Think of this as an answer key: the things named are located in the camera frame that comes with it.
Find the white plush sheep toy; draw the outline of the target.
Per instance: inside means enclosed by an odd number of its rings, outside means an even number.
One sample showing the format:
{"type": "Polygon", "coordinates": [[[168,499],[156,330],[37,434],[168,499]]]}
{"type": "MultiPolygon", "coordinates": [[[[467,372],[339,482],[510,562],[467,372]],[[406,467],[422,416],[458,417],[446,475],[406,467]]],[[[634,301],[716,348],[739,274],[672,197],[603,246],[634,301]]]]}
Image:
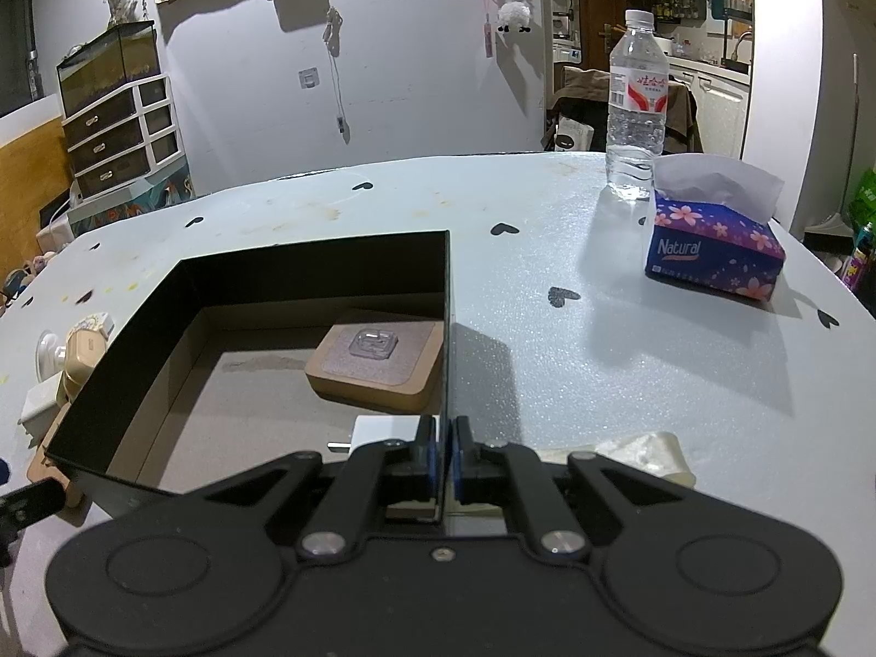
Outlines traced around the white plush sheep toy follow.
{"type": "Polygon", "coordinates": [[[497,10],[497,29],[508,34],[515,33],[530,33],[532,31],[532,8],[526,2],[511,2],[503,3],[497,10]]]}

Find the black cardboard box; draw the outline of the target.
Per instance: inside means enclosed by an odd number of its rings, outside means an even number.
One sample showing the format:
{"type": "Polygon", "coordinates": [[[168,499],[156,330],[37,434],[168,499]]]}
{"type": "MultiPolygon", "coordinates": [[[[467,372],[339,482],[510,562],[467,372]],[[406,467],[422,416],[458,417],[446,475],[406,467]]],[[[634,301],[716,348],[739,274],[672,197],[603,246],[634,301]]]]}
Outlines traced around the black cardboard box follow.
{"type": "Polygon", "coordinates": [[[114,334],[46,452],[110,515],[296,451],[328,454],[366,410],[317,395],[304,367],[353,310],[442,320],[446,405],[450,238],[377,234],[187,258],[114,334]]]}

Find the white charger plug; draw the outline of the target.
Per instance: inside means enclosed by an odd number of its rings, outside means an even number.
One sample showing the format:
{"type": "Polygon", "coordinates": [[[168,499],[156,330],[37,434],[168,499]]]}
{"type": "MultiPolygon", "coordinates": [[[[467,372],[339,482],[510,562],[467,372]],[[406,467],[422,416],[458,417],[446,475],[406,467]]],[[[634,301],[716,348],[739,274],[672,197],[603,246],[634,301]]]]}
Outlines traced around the white charger plug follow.
{"type": "Polygon", "coordinates": [[[416,439],[419,416],[358,416],[353,423],[350,439],[346,442],[328,442],[331,454],[348,456],[359,446],[374,442],[398,441],[413,442],[416,439]]]}

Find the white knob suction hook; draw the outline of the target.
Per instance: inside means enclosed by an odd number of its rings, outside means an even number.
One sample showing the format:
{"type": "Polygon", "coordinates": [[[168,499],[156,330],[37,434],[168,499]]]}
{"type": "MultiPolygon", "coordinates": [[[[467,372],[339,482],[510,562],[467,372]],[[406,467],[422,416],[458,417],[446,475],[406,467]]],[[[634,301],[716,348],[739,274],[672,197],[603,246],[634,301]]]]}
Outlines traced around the white knob suction hook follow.
{"type": "Polygon", "coordinates": [[[49,380],[50,377],[64,370],[67,343],[52,331],[43,331],[36,345],[36,375],[37,381],[49,380]]]}

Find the white drawer cabinet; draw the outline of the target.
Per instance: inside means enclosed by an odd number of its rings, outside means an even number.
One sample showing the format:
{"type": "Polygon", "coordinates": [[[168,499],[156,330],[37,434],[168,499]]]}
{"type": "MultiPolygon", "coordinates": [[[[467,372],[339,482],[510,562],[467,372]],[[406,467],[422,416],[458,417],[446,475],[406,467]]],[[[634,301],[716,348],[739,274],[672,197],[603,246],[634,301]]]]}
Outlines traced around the white drawer cabinet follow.
{"type": "Polygon", "coordinates": [[[77,200],[98,196],[184,157],[166,74],[123,83],[62,119],[77,200]]]}

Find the purple floral tissue box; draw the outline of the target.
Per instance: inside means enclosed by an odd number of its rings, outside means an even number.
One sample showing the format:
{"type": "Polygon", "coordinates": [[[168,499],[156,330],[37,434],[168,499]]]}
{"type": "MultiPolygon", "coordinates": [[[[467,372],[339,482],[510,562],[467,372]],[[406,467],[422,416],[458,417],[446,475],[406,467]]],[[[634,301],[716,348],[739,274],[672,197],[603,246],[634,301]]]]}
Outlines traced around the purple floral tissue box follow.
{"type": "Polygon", "coordinates": [[[770,230],[784,182],[714,154],[658,159],[644,273],[767,303],[786,263],[770,230]]]}

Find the beige earbud case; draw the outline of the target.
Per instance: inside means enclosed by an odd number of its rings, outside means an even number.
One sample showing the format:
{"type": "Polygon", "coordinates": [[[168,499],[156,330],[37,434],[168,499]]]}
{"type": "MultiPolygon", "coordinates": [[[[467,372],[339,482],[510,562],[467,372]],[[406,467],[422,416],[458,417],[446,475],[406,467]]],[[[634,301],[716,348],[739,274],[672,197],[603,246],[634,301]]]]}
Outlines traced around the beige earbud case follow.
{"type": "Polygon", "coordinates": [[[76,399],[106,353],[107,345],[104,334],[94,329],[77,329],[68,337],[58,385],[59,405],[76,399]]]}

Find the white wall socket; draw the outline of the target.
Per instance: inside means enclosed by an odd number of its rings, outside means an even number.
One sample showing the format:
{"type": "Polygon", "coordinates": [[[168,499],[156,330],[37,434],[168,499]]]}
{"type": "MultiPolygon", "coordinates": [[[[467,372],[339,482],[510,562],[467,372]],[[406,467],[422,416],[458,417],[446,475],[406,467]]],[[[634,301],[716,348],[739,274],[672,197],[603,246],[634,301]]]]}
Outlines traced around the white wall socket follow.
{"type": "Polygon", "coordinates": [[[313,89],[319,85],[319,71],[316,67],[298,71],[298,80],[303,89],[313,89]]]}

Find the clear water bottle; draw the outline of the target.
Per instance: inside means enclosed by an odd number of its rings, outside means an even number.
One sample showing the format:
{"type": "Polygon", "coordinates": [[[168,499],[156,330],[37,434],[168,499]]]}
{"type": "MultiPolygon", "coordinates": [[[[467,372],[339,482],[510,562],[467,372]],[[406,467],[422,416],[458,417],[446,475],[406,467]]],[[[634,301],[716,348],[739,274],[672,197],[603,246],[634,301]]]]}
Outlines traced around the clear water bottle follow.
{"type": "Polygon", "coordinates": [[[628,9],[625,33],[610,54],[606,129],[607,187],[625,202],[646,199],[664,152],[670,63],[655,37],[652,12],[628,9]]]}

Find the glass terrarium tank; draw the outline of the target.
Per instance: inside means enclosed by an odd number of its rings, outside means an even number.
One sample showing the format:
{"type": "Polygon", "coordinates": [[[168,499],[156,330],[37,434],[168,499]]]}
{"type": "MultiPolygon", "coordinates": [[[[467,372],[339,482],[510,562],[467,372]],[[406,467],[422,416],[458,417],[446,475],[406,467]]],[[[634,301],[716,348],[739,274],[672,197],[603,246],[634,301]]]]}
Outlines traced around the glass terrarium tank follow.
{"type": "Polygon", "coordinates": [[[120,86],[159,73],[154,22],[113,25],[56,65],[64,115],[73,117],[120,86]]]}

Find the crumpled clear plastic bag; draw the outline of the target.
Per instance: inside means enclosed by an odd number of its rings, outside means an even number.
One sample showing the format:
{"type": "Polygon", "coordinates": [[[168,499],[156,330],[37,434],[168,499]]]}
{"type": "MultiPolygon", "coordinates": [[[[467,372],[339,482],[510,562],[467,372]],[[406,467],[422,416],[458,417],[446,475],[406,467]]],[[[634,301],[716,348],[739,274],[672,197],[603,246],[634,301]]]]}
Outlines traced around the crumpled clear plastic bag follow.
{"type": "Polygon", "coordinates": [[[696,476],[683,456],[682,445],[669,431],[648,431],[588,445],[538,449],[536,454],[547,463],[564,464],[575,452],[598,454],[664,481],[677,483],[680,487],[693,488],[696,485],[696,476]]]}

